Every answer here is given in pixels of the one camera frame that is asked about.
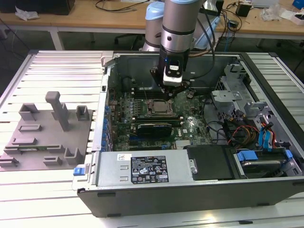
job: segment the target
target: blue latch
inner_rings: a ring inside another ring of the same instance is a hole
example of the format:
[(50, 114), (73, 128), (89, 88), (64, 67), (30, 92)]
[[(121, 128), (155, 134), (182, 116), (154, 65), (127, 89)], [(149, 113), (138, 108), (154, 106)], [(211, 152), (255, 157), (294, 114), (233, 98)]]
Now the blue latch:
[(237, 153), (237, 158), (240, 162), (248, 160), (258, 160), (255, 151), (240, 151)]
[(287, 156), (288, 160), (293, 158), (293, 154), (291, 153), (290, 150), (286, 150), (285, 153), (286, 153), (286, 156)]
[(85, 172), (86, 172), (85, 168), (76, 167), (76, 168), (74, 168), (73, 175), (74, 176), (84, 176)]

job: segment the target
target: sticker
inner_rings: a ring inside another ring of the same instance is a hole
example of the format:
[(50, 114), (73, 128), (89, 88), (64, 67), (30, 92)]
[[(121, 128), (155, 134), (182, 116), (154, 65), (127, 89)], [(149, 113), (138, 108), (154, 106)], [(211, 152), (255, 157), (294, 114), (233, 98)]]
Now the sticker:
[(119, 153), (117, 155), (117, 160), (118, 161), (130, 161), (132, 157), (131, 153)]
[(166, 156), (132, 157), (131, 182), (133, 184), (169, 182), (167, 168)]

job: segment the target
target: power adapter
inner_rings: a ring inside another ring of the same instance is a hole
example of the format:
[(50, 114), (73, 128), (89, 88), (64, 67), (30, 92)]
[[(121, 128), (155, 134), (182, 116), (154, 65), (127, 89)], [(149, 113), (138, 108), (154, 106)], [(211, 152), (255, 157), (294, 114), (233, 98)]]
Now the power adapter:
[(236, 20), (229, 20), (228, 21), (228, 27), (236, 29), (238, 27), (238, 22)]
[(252, 4), (240, 2), (237, 6), (236, 14), (239, 17), (247, 17), (251, 7)]

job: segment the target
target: blue tab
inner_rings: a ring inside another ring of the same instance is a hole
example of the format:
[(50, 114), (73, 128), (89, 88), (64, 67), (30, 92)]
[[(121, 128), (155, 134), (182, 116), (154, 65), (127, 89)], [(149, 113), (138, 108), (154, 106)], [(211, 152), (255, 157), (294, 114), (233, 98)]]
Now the blue tab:
[(248, 160), (258, 160), (255, 151), (241, 151), (240, 153), (242, 153), (245, 161), (248, 161)]
[(237, 158), (240, 162), (242, 162), (243, 160), (245, 160), (243, 154), (241, 152), (237, 153)]
[(84, 176), (86, 172), (85, 168), (76, 167), (74, 168), (73, 175), (74, 176)]
[(286, 156), (287, 156), (287, 158), (288, 158), (289, 160), (293, 158), (293, 154), (291, 153), (290, 150), (286, 150), (285, 153), (286, 153)]
[(266, 132), (266, 135), (265, 135), (265, 139), (264, 139), (264, 148), (267, 149), (268, 151), (271, 151), (271, 149), (269, 148), (268, 146), (268, 141), (269, 141), (269, 138), (270, 138), (270, 131), (267, 131)]
[(258, 136), (258, 145), (259, 146), (263, 145), (263, 134), (264, 134), (264, 127), (261, 128), (260, 134)]

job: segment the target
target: side panel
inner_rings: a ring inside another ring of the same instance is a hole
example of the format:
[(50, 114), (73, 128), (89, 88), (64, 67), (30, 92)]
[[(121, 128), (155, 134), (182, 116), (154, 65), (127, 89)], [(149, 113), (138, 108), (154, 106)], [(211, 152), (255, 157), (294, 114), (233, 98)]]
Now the side panel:
[(78, 196), (96, 217), (174, 213), (274, 205), (304, 191), (295, 180), (137, 190), (84, 191)]

